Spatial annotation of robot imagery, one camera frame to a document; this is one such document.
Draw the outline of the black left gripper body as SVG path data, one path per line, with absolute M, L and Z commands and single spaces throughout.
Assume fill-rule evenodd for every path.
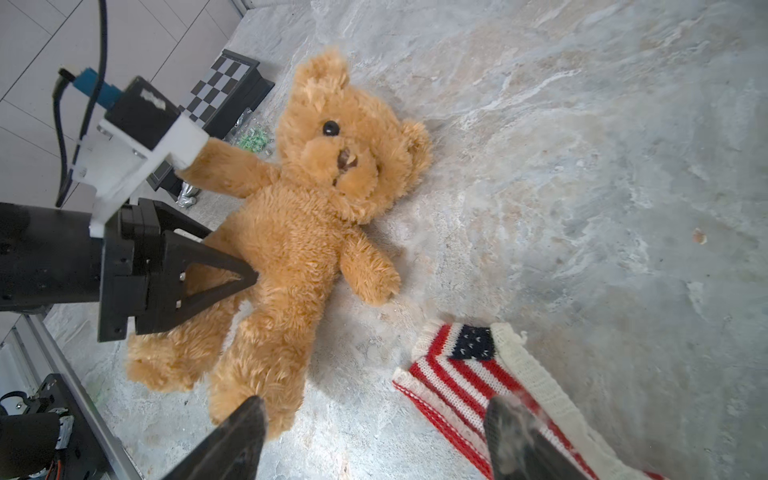
M 139 335 L 155 333 L 161 291 L 165 231 L 170 205 L 151 199 L 123 204 L 106 223 L 100 276 L 97 340 L 124 340 L 128 321 L 136 321 Z

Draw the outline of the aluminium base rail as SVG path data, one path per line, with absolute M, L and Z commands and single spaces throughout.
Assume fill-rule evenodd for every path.
M 37 317 L 1 335 L 1 477 L 141 477 Z

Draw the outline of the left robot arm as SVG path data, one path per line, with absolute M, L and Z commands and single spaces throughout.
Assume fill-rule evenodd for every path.
M 87 213 L 1 206 L 1 308 L 97 302 L 98 339 L 167 332 L 254 285 L 245 261 L 202 243 L 210 229 L 146 198 L 124 204 L 101 237 Z

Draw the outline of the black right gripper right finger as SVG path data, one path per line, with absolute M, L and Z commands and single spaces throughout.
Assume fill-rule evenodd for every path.
M 491 398 L 484 418 L 484 430 L 493 479 L 585 478 L 539 431 L 543 425 L 543 421 L 519 399 Z

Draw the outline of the tan plush teddy bear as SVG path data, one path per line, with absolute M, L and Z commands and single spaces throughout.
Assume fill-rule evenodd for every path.
M 180 173 L 241 200 L 205 244 L 246 261 L 257 283 L 170 331 L 130 337 L 126 355 L 127 377 L 154 391 L 189 390 L 208 377 L 214 423 L 261 398 L 269 439 L 292 427 L 302 405 L 336 278 L 373 306 L 399 291 L 394 263 L 364 226 L 413 190 L 432 162 L 426 127 L 352 86 L 335 50 L 298 67 L 276 147 L 274 164 L 212 139 Z

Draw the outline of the knitted american flag sweater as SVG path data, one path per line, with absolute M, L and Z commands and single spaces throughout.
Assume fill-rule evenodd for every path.
M 621 461 L 552 375 L 506 323 L 488 327 L 434 320 L 422 331 L 408 369 L 394 387 L 486 478 L 491 456 L 483 420 L 495 396 L 518 400 L 543 424 L 539 431 L 589 479 L 653 479 Z

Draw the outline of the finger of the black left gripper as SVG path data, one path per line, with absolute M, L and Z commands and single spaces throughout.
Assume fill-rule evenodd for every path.
M 205 239 L 212 230 L 169 204 L 154 200 L 154 209 L 162 231 L 180 230 L 198 239 Z
M 136 333 L 168 332 L 257 279 L 232 231 L 216 230 L 202 241 L 166 232 L 160 270 L 150 274 L 147 310 L 135 316 Z

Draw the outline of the silver foil wrapped item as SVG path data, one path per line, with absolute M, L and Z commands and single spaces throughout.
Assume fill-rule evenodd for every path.
M 199 188 L 194 187 L 187 182 L 183 182 L 176 199 L 176 204 L 182 209 L 190 208 L 198 202 L 199 193 Z

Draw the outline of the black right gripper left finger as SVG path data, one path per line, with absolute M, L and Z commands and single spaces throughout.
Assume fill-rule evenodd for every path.
M 163 480 L 254 480 L 266 433 L 264 402 L 251 396 Z

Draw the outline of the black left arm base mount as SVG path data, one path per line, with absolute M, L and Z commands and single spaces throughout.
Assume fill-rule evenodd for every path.
M 108 461 L 83 410 L 57 373 L 31 395 L 1 396 L 3 479 L 105 479 Z

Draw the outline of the clear bag of green bricks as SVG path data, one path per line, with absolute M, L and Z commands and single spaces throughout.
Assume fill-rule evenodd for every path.
M 275 139 L 271 129 L 258 122 L 259 116 L 246 108 L 225 137 L 225 141 L 242 150 L 270 157 L 274 153 Z

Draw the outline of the folded black white chessboard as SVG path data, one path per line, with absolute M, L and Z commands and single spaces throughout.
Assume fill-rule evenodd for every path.
M 225 49 L 175 104 L 194 146 L 203 146 L 205 137 L 225 139 L 265 100 L 275 83 L 262 75 L 259 65 Z

